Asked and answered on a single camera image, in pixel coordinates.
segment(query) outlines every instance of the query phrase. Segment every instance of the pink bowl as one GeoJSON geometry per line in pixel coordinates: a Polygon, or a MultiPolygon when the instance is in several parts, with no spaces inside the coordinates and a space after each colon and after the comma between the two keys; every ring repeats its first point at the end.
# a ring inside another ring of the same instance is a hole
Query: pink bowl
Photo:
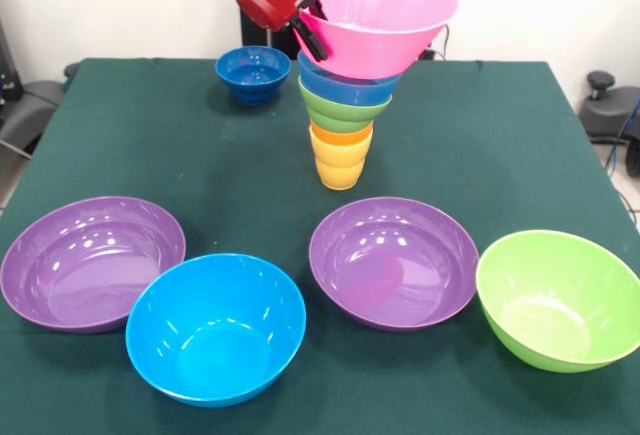
{"type": "Polygon", "coordinates": [[[458,9],[458,0],[320,1],[328,21],[308,10],[301,13],[329,52],[318,65],[336,75],[367,80],[404,72],[458,9]]]}

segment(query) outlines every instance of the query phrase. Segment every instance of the green bowl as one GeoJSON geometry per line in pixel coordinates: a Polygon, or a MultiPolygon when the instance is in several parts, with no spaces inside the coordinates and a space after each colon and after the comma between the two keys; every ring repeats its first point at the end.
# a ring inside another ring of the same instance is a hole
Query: green bowl
{"type": "Polygon", "coordinates": [[[584,372],[640,346],[640,280],[584,238],[549,230],[508,235],[480,257],[476,283],[496,336],[534,367],[584,372]]]}
{"type": "Polygon", "coordinates": [[[298,77],[300,92],[307,104],[309,116],[320,127],[330,132],[351,133],[362,130],[391,103],[391,98],[380,105],[344,105],[322,98],[311,92],[298,77]]]}

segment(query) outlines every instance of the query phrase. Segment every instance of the orange cup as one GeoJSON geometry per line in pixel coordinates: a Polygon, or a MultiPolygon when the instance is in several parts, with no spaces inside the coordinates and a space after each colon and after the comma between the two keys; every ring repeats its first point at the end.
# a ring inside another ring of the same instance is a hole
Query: orange cup
{"type": "Polygon", "coordinates": [[[362,142],[366,140],[369,134],[373,131],[373,122],[364,127],[362,130],[351,133],[337,133],[325,130],[316,122],[311,120],[311,130],[313,134],[325,143],[332,145],[352,145],[354,143],[362,142]]]}

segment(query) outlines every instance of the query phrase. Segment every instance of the dark green cloth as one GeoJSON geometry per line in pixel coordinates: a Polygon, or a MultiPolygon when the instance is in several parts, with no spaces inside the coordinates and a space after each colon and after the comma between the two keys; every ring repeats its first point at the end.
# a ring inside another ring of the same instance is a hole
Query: dark green cloth
{"type": "Polygon", "coordinates": [[[640,433],[640,353],[590,373],[521,363],[477,300],[441,325],[366,328],[315,286],[307,246],[347,202],[416,198],[480,251],[509,232],[586,236],[640,269],[640,237],[543,63],[419,62],[376,122],[358,185],[319,182],[297,68],[268,106],[241,107],[212,61],[87,60],[0,219],[0,253],[62,204],[130,195],[170,210],[188,257],[264,257],[299,284],[307,335],[283,377],[244,405],[191,408],[148,386],[123,330],[47,331],[0,303],[3,434],[640,433]]]}

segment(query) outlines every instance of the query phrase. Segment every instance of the light blue bowl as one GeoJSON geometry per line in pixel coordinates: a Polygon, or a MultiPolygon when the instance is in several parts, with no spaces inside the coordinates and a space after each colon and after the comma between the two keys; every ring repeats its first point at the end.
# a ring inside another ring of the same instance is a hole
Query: light blue bowl
{"type": "Polygon", "coordinates": [[[305,326],[304,300],[286,273],[223,253],[186,261],[149,285],[129,315],[126,345],[151,386],[189,405],[225,407],[282,374],[305,326]]]}
{"type": "Polygon", "coordinates": [[[290,71],[285,53],[258,45],[231,50],[216,62],[218,76],[238,100],[251,106],[273,100],[290,71]]]}
{"type": "Polygon", "coordinates": [[[344,105],[382,105],[391,98],[402,76],[379,80],[346,78],[320,68],[302,51],[298,53],[298,65],[305,87],[322,98],[344,105]]]}

